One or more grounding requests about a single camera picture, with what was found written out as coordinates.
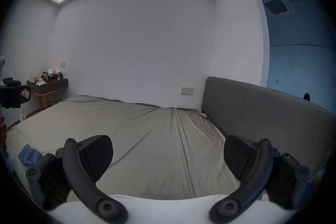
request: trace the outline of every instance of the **wooden floor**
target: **wooden floor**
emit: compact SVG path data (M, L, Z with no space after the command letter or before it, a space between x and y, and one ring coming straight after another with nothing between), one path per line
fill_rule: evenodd
M29 117L31 117L31 116L34 116L35 114L37 114L37 113L40 112L40 111L41 111L41 109L36 109L35 111L29 113L29 114L27 115L27 118L29 118ZM9 126L9 127L7 128L6 133L7 133L11 128L13 128L15 125L17 125L17 124L19 124L19 123L20 123L20 121L15 121L11 126Z

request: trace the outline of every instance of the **ceiling air conditioner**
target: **ceiling air conditioner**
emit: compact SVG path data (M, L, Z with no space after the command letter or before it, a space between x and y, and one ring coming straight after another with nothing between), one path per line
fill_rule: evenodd
M278 16L293 12L293 7L288 0L262 0L262 2L269 16Z

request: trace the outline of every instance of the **bed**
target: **bed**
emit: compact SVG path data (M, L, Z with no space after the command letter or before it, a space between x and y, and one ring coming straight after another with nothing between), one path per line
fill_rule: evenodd
M75 96L11 129L7 146L17 156L29 144L42 155L64 146L67 138L111 138L112 163L97 182L108 195L181 200L230 194L239 182L224 163L225 137L205 114L194 109ZM16 173L29 192L26 167ZM68 201L76 201L70 193Z
M6 145L14 156L29 144L42 154L67 138L111 138L111 165L97 182L107 195L182 200L231 194L239 181L223 158L225 137L270 139L311 174L318 171L336 131L336 116L300 98L248 83L209 77L202 111L74 96L16 125ZM26 167L19 179L29 192ZM68 201L77 201L70 193Z

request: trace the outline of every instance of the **gray upholstered headboard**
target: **gray upholstered headboard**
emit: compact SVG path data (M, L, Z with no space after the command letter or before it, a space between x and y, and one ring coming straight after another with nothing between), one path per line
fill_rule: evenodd
M336 115L300 98L239 81L208 77L202 112L224 134L270 139L314 173L336 131Z

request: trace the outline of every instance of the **gray bed sheet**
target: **gray bed sheet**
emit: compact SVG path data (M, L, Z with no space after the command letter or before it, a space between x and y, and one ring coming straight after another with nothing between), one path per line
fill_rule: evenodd
M16 157L29 144L43 155L93 135L111 138L112 162L97 182L108 195L179 200L230 194L239 182L223 157L225 137L197 110L75 96L19 123L7 134ZM28 190L26 168L16 172ZM71 193L68 201L78 198Z

